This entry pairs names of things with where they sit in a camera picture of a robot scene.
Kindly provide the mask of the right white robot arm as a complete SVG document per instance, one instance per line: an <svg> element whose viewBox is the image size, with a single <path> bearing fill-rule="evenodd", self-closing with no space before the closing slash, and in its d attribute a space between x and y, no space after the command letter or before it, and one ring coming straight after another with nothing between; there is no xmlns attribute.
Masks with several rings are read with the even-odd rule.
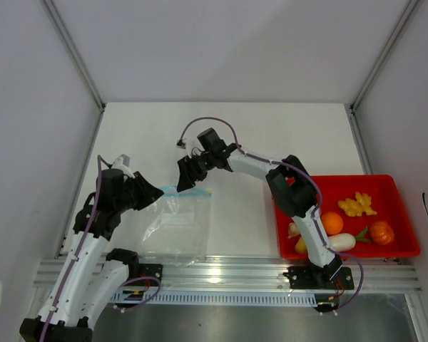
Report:
<svg viewBox="0 0 428 342"><path fill-rule="evenodd" d="M272 160L254 155L236 142L226 144L212 128L199 134L198 140L203 147L201 152L188 153L177 161L177 191L194 188L213 169L238 172L265 181L279 210L300 230L312 268L312 281L322 288L335 282L342 260L332 249L322 227L320 188L299 158L289 155L283 160Z"/></svg>

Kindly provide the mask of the clear zip top bag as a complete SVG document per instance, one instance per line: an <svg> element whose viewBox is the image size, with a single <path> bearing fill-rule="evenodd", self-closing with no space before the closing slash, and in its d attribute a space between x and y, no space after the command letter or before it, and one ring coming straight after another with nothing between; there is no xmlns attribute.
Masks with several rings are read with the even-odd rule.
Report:
<svg viewBox="0 0 428 342"><path fill-rule="evenodd" d="M203 261L210 235L212 194L198 188L177 192L175 186L161 190L163 196L138 215L137 252L174 266Z"/></svg>

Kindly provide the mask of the orange toy pumpkin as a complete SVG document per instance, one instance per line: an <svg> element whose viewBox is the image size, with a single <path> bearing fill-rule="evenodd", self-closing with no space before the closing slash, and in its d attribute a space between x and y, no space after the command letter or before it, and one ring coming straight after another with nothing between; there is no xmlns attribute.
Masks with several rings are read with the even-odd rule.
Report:
<svg viewBox="0 0 428 342"><path fill-rule="evenodd" d="M372 241L380 246L387 246L394 241L395 235L386 221L377 221L368 226Z"/></svg>

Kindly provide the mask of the toy orange fruit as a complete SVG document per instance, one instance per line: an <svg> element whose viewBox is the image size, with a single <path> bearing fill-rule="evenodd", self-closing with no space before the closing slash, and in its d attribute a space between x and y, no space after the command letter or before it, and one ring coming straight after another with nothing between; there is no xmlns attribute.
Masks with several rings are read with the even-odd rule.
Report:
<svg viewBox="0 0 428 342"><path fill-rule="evenodd" d="M339 234L344 227L342 217L336 212L326 212L321 216L322 224L328 235Z"/></svg>

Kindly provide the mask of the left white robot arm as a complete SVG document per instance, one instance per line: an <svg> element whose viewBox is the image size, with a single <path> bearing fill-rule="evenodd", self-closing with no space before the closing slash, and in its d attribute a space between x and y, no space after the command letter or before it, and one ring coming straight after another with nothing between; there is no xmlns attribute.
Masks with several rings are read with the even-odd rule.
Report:
<svg viewBox="0 0 428 342"><path fill-rule="evenodd" d="M70 251L56 283L36 315L25 318L19 333L25 341L91 341L98 317L123 284L142 281L136 252L113 249L93 277L121 216L140 211L164 195L139 172L102 170L73 226Z"/></svg>

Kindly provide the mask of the toy garlic bulb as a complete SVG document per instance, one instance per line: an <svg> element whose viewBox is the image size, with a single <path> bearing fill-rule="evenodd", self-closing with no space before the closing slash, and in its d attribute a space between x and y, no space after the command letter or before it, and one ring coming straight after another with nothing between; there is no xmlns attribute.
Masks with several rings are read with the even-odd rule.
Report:
<svg viewBox="0 0 428 342"><path fill-rule="evenodd" d="M287 235L288 239L292 239L293 237L300 236L300 230L299 230L299 227L296 225L296 223L294 222L289 223L287 233L288 233Z"/></svg>

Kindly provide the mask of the white toy eggplant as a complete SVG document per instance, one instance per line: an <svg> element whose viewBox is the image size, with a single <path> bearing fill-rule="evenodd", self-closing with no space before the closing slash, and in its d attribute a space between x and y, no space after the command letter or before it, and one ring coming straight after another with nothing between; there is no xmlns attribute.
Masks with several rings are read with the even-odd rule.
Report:
<svg viewBox="0 0 428 342"><path fill-rule="evenodd" d="M336 234L328 237L331 248L336 252L346 252L353 249L356 245L356 239L348 233Z"/></svg>

